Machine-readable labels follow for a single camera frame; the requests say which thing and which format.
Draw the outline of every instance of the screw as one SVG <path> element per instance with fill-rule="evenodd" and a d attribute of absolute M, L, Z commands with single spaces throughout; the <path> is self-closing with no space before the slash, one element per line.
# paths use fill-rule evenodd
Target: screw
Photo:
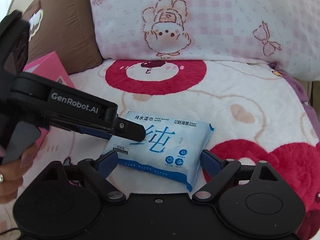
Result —
<path fill-rule="evenodd" d="M 120 191 L 111 191 L 108 193 L 108 198 L 110 199 L 120 199 L 123 197 L 123 193 Z"/>
<path fill-rule="evenodd" d="M 211 194 L 208 191 L 198 191 L 196 192 L 195 196 L 198 199 L 208 199 L 211 197 Z"/>

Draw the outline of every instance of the brown pillow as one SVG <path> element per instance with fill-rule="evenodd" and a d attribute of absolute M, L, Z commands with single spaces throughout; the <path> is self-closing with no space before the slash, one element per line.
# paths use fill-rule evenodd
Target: brown pillow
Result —
<path fill-rule="evenodd" d="M 30 22 L 28 62 L 56 51 L 68 74 L 102 63 L 90 0 L 34 0 L 22 17 Z"/>

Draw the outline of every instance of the round black plate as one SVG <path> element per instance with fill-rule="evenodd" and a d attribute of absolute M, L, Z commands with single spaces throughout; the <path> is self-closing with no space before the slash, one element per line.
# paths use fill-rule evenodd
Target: round black plate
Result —
<path fill-rule="evenodd" d="M 267 180 L 227 190 L 218 201 L 218 209 L 233 228 L 252 237 L 295 233 L 305 214 L 302 200 L 289 185 Z"/>
<path fill-rule="evenodd" d="M 35 237 L 62 239 L 90 225 L 100 211 L 99 198 L 89 190 L 44 181 L 27 188 L 13 207 L 18 227 Z"/>

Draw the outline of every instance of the wet wipes package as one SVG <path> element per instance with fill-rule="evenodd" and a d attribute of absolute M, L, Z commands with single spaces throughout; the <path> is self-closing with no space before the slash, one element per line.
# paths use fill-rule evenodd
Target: wet wipes package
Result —
<path fill-rule="evenodd" d="M 144 126 L 145 139 L 134 142 L 112 136 L 103 154 L 116 150 L 118 164 L 184 183 L 192 191 L 212 125 L 135 112 L 125 118 Z"/>

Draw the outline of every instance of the pink box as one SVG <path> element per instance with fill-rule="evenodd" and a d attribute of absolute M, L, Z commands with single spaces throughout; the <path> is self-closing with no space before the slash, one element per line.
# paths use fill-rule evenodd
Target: pink box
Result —
<path fill-rule="evenodd" d="M 44 78 L 75 88 L 56 52 L 49 53 L 27 64 L 24 67 L 23 71 L 30 72 L 38 76 L 42 76 Z M 45 136 L 49 132 L 43 128 L 39 129 L 41 130 L 41 136 L 36 141 L 38 149 L 44 141 Z"/>

